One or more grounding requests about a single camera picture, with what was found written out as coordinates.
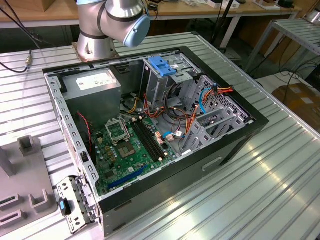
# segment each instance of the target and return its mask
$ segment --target slotted aluminum surface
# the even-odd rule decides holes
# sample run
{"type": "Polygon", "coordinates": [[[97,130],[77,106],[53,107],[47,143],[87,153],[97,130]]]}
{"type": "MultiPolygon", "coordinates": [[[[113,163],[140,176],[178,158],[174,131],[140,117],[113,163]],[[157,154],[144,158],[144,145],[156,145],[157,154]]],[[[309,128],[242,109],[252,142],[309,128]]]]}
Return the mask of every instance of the slotted aluminum surface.
{"type": "Polygon", "coordinates": [[[320,55],[320,26],[303,19],[275,20],[273,27],[297,43],[320,55]]]}
{"type": "MultiPolygon", "coordinates": [[[[109,238],[310,239],[320,232],[320,142],[314,132],[241,70],[192,33],[146,38],[121,56],[189,47],[270,121],[229,163],[127,224],[109,238]]],[[[27,52],[1,54],[19,69],[27,52]]],[[[0,144],[31,134],[41,140],[52,185],[76,174],[55,120],[41,69],[78,63],[71,47],[36,50],[27,74],[0,68],[0,144]]],[[[3,239],[101,239],[98,224],[71,236],[60,211],[3,239]]]]}

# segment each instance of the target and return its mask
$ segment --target wooden table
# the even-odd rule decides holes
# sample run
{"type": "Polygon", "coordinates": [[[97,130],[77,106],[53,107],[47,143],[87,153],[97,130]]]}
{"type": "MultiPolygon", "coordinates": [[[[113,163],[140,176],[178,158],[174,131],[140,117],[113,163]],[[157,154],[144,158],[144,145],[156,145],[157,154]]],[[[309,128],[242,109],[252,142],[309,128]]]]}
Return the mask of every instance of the wooden table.
{"type": "MultiPolygon", "coordinates": [[[[56,0],[46,12],[32,11],[27,9],[14,8],[17,15],[26,27],[48,27],[78,25],[78,9],[74,0],[56,0]]],[[[265,10],[252,0],[241,4],[239,8],[230,9],[227,17],[232,18],[231,24],[224,36],[221,47],[225,48],[241,17],[250,16],[270,16],[270,15],[290,15],[290,19],[297,16],[301,8],[282,8],[281,10],[265,10]]],[[[156,18],[154,11],[150,11],[151,19],[156,18]]],[[[216,18],[219,8],[213,8],[206,4],[189,6],[184,2],[178,3],[162,2],[158,7],[158,20],[178,20],[178,19],[203,19],[216,18]]],[[[0,29],[17,28],[4,14],[0,12],[0,29]]]]}

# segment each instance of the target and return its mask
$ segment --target green motherboard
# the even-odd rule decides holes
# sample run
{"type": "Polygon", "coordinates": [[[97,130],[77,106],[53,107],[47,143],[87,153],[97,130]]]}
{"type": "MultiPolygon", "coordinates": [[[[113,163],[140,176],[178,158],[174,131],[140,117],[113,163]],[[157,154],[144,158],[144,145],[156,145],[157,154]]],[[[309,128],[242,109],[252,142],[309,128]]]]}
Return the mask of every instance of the green motherboard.
{"type": "Polygon", "coordinates": [[[145,118],[142,123],[149,129],[150,136],[165,154],[163,159],[155,160],[151,157],[143,145],[143,141],[134,131],[132,122],[126,123],[130,138],[126,141],[119,141],[116,146],[113,145],[112,138],[125,132],[121,127],[112,127],[112,138],[106,128],[92,134],[96,152],[95,168],[99,174],[95,186],[100,196],[137,179],[139,176],[161,168],[176,158],[175,153],[166,143],[160,145],[156,141],[155,132],[157,130],[152,121],[145,118]]]}

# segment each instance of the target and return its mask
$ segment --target gray plastic holder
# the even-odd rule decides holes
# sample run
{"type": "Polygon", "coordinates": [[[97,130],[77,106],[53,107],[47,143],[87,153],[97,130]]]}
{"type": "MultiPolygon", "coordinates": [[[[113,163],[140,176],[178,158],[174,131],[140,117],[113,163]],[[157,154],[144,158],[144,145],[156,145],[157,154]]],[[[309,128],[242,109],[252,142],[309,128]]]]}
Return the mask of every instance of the gray plastic holder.
{"type": "Polygon", "coordinates": [[[0,147],[0,237],[57,210],[40,140],[0,147]]]}

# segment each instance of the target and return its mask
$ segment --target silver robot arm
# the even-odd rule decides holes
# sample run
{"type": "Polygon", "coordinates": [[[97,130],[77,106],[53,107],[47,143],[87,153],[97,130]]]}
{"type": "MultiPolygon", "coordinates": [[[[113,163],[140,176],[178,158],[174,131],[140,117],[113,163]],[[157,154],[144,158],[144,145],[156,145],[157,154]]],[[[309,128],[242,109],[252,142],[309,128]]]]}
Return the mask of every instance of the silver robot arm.
{"type": "Polygon", "coordinates": [[[111,58],[113,40],[128,47],[145,39],[150,19],[140,0],[78,0],[80,36],[78,54],[85,60],[111,58]]]}

